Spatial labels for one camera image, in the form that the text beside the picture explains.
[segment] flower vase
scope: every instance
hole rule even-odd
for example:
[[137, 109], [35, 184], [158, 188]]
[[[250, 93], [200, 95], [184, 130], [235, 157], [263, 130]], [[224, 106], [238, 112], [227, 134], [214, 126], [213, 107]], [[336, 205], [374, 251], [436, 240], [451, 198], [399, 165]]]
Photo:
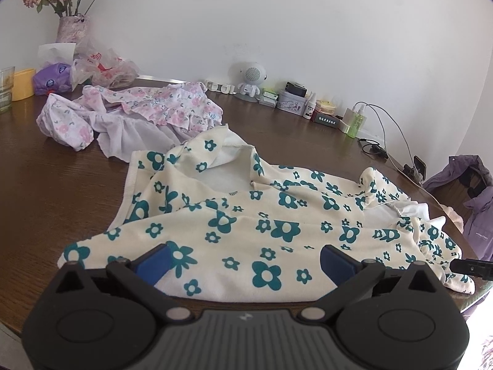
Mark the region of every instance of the flower vase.
[[56, 43], [79, 43], [89, 33], [89, 20], [82, 14], [61, 17]]

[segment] purple jacket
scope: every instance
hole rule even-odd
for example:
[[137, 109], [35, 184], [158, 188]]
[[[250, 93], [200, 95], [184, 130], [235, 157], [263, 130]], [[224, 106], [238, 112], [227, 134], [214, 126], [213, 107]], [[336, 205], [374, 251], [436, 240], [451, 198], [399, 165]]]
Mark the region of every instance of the purple jacket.
[[478, 173], [484, 181], [486, 188], [479, 193], [469, 188], [469, 196], [475, 196], [464, 203], [464, 206], [472, 209], [473, 213], [464, 227], [464, 238], [469, 242], [474, 253], [480, 260], [492, 261], [493, 259], [493, 178], [488, 169], [483, 165], [479, 156], [452, 156], [449, 164], [442, 172], [432, 176], [423, 184], [423, 187], [431, 192], [439, 186], [445, 185], [459, 178], [471, 168]]

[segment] tabletop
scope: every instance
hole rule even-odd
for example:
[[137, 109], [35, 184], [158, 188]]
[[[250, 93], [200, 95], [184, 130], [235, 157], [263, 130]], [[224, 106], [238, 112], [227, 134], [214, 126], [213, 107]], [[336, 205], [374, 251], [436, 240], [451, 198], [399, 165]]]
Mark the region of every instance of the tabletop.
[[[163, 84], [138, 79], [133, 86]], [[77, 90], [66, 97], [79, 95]], [[413, 200], [428, 203], [431, 218], [444, 215], [430, 195], [388, 160], [364, 154], [356, 139], [338, 129], [231, 95], [208, 95], [223, 108], [223, 123], [256, 146], [268, 163], [316, 169], [354, 181], [365, 168], [373, 166]], [[64, 247], [105, 231], [112, 222], [128, 169], [127, 163], [106, 158], [96, 141], [75, 152], [44, 136], [35, 120], [45, 101], [46, 96], [33, 96], [14, 102], [10, 110], [0, 114], [0, 322], [18, 334], [55, 275]], [[476, 258], [448, 218], [443, 230], [462, 248], [465, 258]], [[474, 295], [450, 291], [461, 310], [492, 285], [477, 278], [474, 281]], [[204, 308], [289, 308], [296, 313], [306, 305], [178, 300], [196, 314]]]

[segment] yellow cup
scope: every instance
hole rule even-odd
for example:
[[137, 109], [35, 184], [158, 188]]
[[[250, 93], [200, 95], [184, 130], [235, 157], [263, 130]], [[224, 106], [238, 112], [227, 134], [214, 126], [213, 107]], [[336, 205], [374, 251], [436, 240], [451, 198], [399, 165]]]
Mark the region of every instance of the yellow cup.
[[14, 73], [14, 88], [12, 89], [12, 101], [23, 100], [34, 94], [33, 76], [34, 68], [24, 69]]

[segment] green bottle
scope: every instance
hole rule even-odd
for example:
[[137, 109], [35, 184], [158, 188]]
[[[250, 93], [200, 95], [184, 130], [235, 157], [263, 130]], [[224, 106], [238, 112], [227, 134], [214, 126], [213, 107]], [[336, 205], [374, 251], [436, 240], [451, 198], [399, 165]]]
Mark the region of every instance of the green bottle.
[[359, 111], [357, 113], [355, 113], [355, 115], [354, 115], [354, 118], [351, 122], [351, 125], [349, 126], [348, 133], [347, 133], [347, 135], [350, 138], [355, 138], [356, 135], [358, 134], [359, 127], [361, 126], [361, 124], [363, 123], [363, 120], [365, 119], [365, 117], [363, 116], [363, 112], [365, 110], [365, 107], [366, 106], [362, 105], [359, 108]]

